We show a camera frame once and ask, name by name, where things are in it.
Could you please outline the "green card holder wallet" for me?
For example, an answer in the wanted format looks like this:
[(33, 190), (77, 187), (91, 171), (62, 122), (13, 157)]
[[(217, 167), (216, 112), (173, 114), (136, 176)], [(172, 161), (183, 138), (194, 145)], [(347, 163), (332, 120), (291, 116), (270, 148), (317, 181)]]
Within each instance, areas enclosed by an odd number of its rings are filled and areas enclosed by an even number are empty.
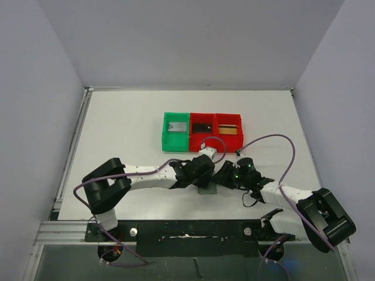
[(214, 195), (217, 194), (217, 186), (214, 183), (210, 183), (207, 188), (199, 187), (198, 193), (200, 195)]

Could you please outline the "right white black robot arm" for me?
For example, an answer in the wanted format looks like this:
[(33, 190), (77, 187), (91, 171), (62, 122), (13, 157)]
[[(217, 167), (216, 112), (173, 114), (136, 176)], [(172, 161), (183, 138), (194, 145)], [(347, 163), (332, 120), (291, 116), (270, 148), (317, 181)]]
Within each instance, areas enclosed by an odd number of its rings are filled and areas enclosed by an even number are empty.
[(261, 175), (249, 157), (225, 161), (212, 181), (229, 189), (243, 189), (263, 204), (278, 206), (262, 217), (261, 232), (267, 239), (280, 234), (306, 238), (327, 253), (356, 232), (356, 226), (333, 193), (321, 188), (302, 190), (279, 184)]

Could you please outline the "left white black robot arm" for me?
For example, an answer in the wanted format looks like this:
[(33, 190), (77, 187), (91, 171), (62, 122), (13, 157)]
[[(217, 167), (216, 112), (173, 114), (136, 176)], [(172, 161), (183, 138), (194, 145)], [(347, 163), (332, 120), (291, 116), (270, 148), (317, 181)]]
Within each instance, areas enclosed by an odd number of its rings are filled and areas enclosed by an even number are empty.
[(147, 188), (184, 189), (189, 185), (206, 188), (215, 164), (208, 155), (192, 160), (172, 159), (161, 166), (127, 166), (111, 158), (82, 179), (89, 209), (100, 224), (98, 233), (108, 241), (119, 234), (115, 206), (132, 190)]

